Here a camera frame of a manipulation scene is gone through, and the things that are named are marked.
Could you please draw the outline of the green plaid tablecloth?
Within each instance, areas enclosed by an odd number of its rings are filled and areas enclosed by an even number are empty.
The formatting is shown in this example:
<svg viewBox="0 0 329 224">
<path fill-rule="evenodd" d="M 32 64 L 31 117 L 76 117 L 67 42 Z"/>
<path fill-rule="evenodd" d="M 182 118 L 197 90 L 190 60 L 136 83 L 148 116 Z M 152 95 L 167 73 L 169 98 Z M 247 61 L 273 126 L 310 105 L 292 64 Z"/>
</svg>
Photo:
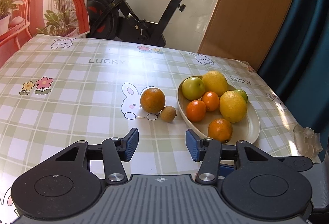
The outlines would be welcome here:
<svg viewBox="0 0 329 224">
<path fill-rule="evenodd" d="M 139 97 L 158 87 L 167 105 L 177 107 L 179 83 L 210 70 L 247 93 L 260 117 L 257 146 L 296 154 L 295 119 L 245 62 L 117 41 L 34 37 L 1 68 L 1 223 L 18 216 L 9 199 L 13 181 L 80 139 L 100 143 L 137 128 L 128 173 L 194 173 L 182 116 L 171 123 L 148 120 Z"/>
</svg>

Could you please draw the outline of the wooden panel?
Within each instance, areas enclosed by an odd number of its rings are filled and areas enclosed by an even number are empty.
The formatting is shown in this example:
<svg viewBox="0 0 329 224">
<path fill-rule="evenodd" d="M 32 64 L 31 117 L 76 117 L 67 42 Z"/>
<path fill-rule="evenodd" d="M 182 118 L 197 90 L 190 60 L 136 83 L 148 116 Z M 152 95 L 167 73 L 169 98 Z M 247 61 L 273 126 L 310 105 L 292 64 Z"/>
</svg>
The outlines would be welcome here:
<svg viewBox="0 0 329 224">
<path fill-rule="evenodd" d="M 292 0 L 218 0 L 199 53 L 248 62 L 258 70 Z"/>
</svg>

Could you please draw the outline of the orange mandarin front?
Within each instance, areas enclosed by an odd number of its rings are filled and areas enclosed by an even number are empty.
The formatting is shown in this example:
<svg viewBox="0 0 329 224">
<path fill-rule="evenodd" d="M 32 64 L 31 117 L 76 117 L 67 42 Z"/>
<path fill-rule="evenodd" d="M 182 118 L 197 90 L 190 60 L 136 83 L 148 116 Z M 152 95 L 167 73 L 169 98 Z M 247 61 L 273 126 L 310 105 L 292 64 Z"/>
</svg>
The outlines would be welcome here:
<svg viewBox="0 0 329 224">
<path fill-rule="evenodd" d="M 208 112 L 215 111 L 219 107 L 219 96 L 213 91 L 206 92 L 201 100 L 205 103 Z"/>
</svg>

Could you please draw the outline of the green apple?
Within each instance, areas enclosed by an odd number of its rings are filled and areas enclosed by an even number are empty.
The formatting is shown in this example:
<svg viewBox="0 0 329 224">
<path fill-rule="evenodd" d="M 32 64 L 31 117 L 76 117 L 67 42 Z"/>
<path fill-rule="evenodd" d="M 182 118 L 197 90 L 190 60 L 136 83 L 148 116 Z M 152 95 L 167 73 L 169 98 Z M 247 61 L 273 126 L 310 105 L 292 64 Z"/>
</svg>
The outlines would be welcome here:
<svg viewBox="0 0 329 224">
<path fill-rule="evenodd" d="M 198 77 L 187 78 L 181 86 L 184 97 L 190 101 L 200 99 L 205 93 L 205 84 Z"/>
<path fill-rule="evenodd" d="M 242 90 L 242 89 L 235 89 L 234 92 L 237 93 L 237 94 L 239 94 L 240 96 L 242 96 L 246 103 L 248 102 L 248 95 L 247 95 L 247 93 L 244 90 Z"/>
</svg>

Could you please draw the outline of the black exercise bike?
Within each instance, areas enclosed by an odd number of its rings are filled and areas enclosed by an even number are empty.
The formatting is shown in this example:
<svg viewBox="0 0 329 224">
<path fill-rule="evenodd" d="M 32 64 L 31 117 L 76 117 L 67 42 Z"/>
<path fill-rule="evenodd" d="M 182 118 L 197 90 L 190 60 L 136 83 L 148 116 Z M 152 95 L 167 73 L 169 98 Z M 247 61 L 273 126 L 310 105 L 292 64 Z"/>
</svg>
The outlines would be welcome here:
<svg viewBox="0 0 329 224">
<path fill-rule="evenodd" d="M 87 0 L 88 37 L 165 47 L 164 31 L 176 11 L 184 11 L 183 0 L 170 0 L 163 13 L 161 0 Z"/>
</svg>

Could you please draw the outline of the small bright orange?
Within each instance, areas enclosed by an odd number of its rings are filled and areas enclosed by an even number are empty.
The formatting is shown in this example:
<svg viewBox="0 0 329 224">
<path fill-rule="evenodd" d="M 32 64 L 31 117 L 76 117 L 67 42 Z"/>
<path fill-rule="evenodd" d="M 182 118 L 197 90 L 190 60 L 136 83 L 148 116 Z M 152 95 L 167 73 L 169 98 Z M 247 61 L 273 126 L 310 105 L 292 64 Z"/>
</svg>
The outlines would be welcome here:
<svg viewBox="0 0 329 224">
<path fill-rule="evenodd" d="M 202 100 L 193 100 L 186 107 L 186 117 L 191 122 L 201 121 L 206 112 L 206 104 Z"/>
</svg>

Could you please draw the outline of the cream round plate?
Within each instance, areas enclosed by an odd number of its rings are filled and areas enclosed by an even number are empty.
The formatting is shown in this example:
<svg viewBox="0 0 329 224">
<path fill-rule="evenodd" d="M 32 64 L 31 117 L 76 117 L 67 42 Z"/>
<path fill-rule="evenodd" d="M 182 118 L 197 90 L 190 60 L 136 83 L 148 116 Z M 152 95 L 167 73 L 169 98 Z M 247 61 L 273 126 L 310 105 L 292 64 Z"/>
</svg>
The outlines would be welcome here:
<svg viewBox="0 0 329 224">
<path fill-rule="evenodd" d="M 190 77 L 183 79 L 177 88 L 177 105 L 179 112 L 187 126 L 192 129 L 200 138 L 204 139 L 207 138 L 207 130 L 209 124 L 215 119 L 222 118 L 222 115 L 220 114 L 219 109 L 217 109 L 212 112 L 207 112 L 205 117 L 199 122 L 191 122 L 187 118 L 186 108 L 190 101 L 184 97 L 181 88 L 183 82 L 189 78 Z M 254 144 L 257 141 L 260 134 L 260 120 L 255 108 L 250 102 L 247 103 L 247 107 L 248 110 L 245 118 L 237 123 L 232 123 L 233 136 L 227 145 L 235 145 L 239 140 L 245 140 L 251 144 Z"/>
</svg>

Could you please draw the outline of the clear plastic table corner guard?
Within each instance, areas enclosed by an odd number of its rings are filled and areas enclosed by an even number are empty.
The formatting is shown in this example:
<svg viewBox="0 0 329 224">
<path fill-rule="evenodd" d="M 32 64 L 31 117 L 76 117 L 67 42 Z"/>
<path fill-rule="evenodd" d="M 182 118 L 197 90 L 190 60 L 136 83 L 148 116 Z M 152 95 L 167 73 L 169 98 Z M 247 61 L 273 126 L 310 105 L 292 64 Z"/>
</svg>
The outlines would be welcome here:
<svg viewBox="0 0 329 224">
<path fill-rule="evenodd" d="M 293 129 L 295 146 L 299 154 L 310 159 L 315 158 L 323 150 L 320 134 L 309 127 L 297 124 Z"/>
</svg>

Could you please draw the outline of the dark orange tangerine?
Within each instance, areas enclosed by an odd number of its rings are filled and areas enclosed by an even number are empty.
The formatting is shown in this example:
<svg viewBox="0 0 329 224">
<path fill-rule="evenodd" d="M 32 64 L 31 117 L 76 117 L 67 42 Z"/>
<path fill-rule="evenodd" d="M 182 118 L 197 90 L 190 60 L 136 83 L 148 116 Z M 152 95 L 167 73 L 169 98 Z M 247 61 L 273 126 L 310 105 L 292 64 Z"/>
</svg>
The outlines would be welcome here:
<svg viewBox="0 0 329 224">
<path fill-rule="evenodd" d="M 164 108 L 165 102 L 166 98 L 164 93 L 156 87 L 145 90 L 140 97 L 142 109 L 152 114 L 160 112 Z"/>
</svg>

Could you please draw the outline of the yellow lemon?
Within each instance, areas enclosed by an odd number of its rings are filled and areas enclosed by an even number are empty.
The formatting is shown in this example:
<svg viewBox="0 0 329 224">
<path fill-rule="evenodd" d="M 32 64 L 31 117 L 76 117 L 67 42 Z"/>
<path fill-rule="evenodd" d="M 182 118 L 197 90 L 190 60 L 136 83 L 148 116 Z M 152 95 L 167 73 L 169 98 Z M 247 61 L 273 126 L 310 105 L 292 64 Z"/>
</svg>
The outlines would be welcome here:
<svg viewBox="0 0 329 224">
<path fill-rule="evenodd" d="M 202 81 L 205 84 L 206 91 L 212 91 L 221 97 L 226 91 L 228 91 L 228 83 L 219 71 L 209 71 L 202 76 Z"/>
<path fill-rule="evenodd" d="M 230 90 L 220 97 L 219 110 L 224 119 L 237 123 L 246 117 L 248 107 L 240 94 Z"/>
</svg>

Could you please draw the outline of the teal curtain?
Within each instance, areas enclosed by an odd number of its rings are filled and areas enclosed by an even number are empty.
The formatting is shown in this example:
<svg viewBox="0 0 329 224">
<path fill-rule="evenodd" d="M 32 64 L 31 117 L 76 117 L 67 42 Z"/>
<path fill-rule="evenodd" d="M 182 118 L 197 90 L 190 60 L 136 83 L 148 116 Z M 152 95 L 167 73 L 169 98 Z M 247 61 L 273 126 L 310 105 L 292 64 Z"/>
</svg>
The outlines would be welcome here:
<svg viewBox="0 0 329 224">
<path fill-rule="evenodd" d="M 328 0 L 292 0 L 258 74 L 301 126 L 328 135 Z"/>
</svg>

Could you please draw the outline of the small brown kiwi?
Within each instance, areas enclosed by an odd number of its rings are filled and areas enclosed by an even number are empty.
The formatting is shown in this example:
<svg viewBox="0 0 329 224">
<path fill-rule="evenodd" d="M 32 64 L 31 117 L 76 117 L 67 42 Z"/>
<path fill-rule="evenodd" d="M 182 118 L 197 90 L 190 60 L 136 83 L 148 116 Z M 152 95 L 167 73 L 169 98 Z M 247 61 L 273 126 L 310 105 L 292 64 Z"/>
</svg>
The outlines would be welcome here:
<svg viewBox="0 0 329 224">
<path fill-rule="evenodd" d="M 161 119 L 166 123 L 172 122 L 176 116 L 177 116 L 176 109 L 172 106 L 164 107 L 160 113 Z"/>
</svg>

